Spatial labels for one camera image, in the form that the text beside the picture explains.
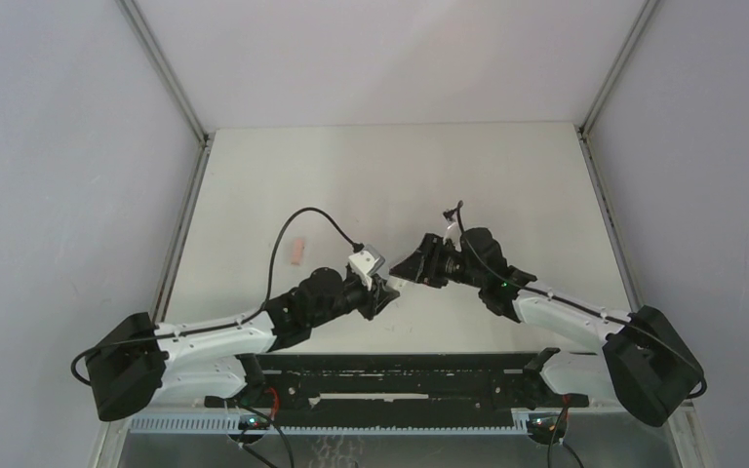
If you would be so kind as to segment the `pink stapler top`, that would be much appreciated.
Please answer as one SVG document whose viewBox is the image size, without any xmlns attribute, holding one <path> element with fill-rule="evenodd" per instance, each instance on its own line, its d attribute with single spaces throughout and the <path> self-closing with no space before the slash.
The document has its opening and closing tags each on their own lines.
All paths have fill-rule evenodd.
<svg viewBox="0 0 749 468">
<path fill-rule="evenodd" d="M 302 265 L 305 253 L 305 240 L 303 238 L 295 238 L 292 241 L 289 262 L 291 265 Z"/>
</svg>

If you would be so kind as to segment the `white stapler base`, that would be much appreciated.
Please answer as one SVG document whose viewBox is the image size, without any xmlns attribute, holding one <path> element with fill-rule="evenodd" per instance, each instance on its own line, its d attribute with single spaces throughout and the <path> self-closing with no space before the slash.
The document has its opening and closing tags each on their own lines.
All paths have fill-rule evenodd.
<svg viewBox="0 0 749 468">
<path fill-rule="evenodd" d="M 387 280 L 386 285 L 391 290 L 394 290 L 394 291 L 400 293 L 403 290 L 403 288 L 406 286 L 407 283 L 408 283 L 407 280 L 404 280 L 404 279 L 401 279 L 401 278 L 398 278 L 398 277 L 394 277 L 394 276 L 390 276 L 389 279 Z"/>
</svg>

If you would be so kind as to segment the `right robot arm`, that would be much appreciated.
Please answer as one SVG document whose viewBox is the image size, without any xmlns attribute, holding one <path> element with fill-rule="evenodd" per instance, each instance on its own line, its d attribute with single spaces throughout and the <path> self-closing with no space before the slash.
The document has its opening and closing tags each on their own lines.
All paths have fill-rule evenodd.
<svg viewBox="0 0 749 468">
<path fill-rule="evenodd" d="M 433 233 L 394 263 L 391 277 L 441 289 L 457 283 L 477 290 L 494 315 L 560 335 L 580 351 L 543 351 L 526 378 L 539 406 L 565 394 L 617 402 L 639 421 L 663 425 L 686 400 L 703 396 L 707 379 L 663 312 L 651 306 L 621 311 L 561 296 L 532 273 L 513 266 L 486 227 L 457 241 Z"/>
</svg>

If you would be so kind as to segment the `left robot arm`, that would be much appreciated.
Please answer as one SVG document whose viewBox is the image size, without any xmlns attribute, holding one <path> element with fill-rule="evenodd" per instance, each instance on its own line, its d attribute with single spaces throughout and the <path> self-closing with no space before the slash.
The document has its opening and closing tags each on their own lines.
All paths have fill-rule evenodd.
<svg viewBox="0 0 749 468">
<path fill-rule="evenodd" d="M 259 310 L 192 324 L 123 319 L 84 353 L 98 418 L 116 421 L 157 402 L 196 397 L 258 404 L 266 384 L 255 355 L 294 347 L 314 329 L 352 312 L 372 320 L 399 297 L 388 282 L 322 267 Z"/>
</svg>

